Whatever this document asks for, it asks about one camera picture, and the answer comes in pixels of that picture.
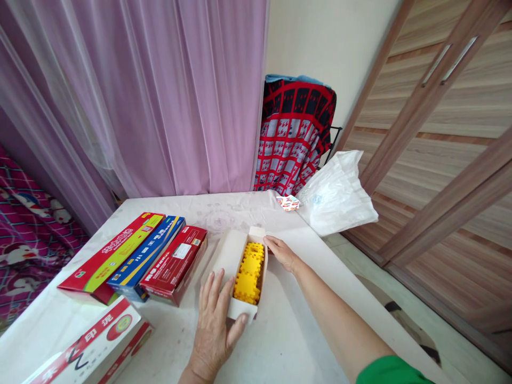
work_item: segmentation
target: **wooden wardrobe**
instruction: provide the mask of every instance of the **wooden wardrobe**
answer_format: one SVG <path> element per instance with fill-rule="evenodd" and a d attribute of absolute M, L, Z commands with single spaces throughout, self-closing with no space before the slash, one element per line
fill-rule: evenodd
<path fill-rule="evenodd" d="M 405 0 L 337 150 L 379 222 L 345 235 L 512 372 L 512 0 Z"/>

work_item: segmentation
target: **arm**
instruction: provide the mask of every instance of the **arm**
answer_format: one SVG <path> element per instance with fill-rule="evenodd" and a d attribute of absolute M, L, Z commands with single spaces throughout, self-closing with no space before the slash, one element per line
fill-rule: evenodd
<path fill-rule="evenodd" d="M 379 357 L 395 353 L 284 241 L 266 236 L 276 259 L 291 272 L 350 382 Z"/>
<path fill-rule="evenodd" d="M 212 271 L 204 287 L 201 286 L 194 348 L 179 384 L 212 384 L 244 332 L 247 314 L 240 315 L 229 331 L 226 328 L 229 294 L 235 278 L 232 277 L 219 294 L 223 277 L 223 269 L 217 276 Z"/>

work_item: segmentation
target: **product box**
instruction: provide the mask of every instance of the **product box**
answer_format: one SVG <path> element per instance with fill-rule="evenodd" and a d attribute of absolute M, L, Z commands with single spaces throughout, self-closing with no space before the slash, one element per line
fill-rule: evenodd
<path fill-rule="evenodd" d="M 237 300 L 233 297 L 231 292 L 231 300 L 229 302 L 228 317 L 237 319 L 241 314 L 246 313 L 249 316 L 247 323 L 252 323 L 258 312 L 258 306 L 261 304 L 261 294 L 263 293 L 263 285 L 265 283 L 265 275 L 267 273 L 267 262 L 268 262 L 268 248 L 263 242 L 265 237 L 265 230 L 259 227 L 250 227 L 249 233 L 244 233 L 234 229 L 227 229 L 212 256 L 210 265 L 212 268 L 208 268 L 206 274 L 202 277 L 202 282 L 206 281 L 206 278 L 211 270 L 217 273 L 221 268 L 224 268 L 224 278 L 222 280 L 222 286 L 231 278 L 237 276 L 240 264 L 243 260 L 245 247 L 248 243 L 258 243 L 263 245 L 265 252 L 265 258 L 263 260 L 262 270 L 258 277 L 258 287 L 261 291 L 260 301 L 258 305 L 246 303 L 244 301 Z"/>
<path fill-rule="evenodd" d="M 143 213 L 57 288 L 72 297 L 96 299 L 109 305 L 117 299 L 118 294 L 107 284 L 107 280 L 164 217 L 157 213 Z"/>
<path fill-rule="evenodd" d="M 107 284 L 129 300 L 147 301 L 149 295 L 139 283 L 184 226 L 185 218 L 167 216 L 146 241 L 114 272 Z"/>
<path fill-rule="evenodd" d="M 140 285 L 152 299 L 179 306 L 206 247 L 206 229 L 185 226 Z"/>
<path fill-rule="evenodd" d="M 111 384 L 153 331 L 124 297 L 118 298 L 93 324 L 23 384 Z"/>

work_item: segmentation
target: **yellow interlocking block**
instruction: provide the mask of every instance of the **yellow interlocking block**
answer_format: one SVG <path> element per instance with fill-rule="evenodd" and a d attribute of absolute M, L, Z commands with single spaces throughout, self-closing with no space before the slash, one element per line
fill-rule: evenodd
<path fill-rule="evenodd" d="M 236 276 L 233 297 L 256 305 L 260 299 L 260 290 L 256 288 L 261 265 L 265 258 L 263 244 L 248 243 L 245 247 L 244 258 Z"/>
<path fill-rule="evenodd" d="M 259 277 L 261 270 L 261 262 L 254 257 L 244 257 L 244 261 L 240 265 L 240 272 L 247 273 L 252 276 Z"/>

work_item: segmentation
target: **green sleeve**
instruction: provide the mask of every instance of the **green sleeve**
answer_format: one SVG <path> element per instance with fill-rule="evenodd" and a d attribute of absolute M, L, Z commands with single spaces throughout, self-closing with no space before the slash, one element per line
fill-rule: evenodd
<path fill-rule="evenodd" d="M 356 384 L 432 384 L 398 356 L 378 358 L 357 377 Z"/>

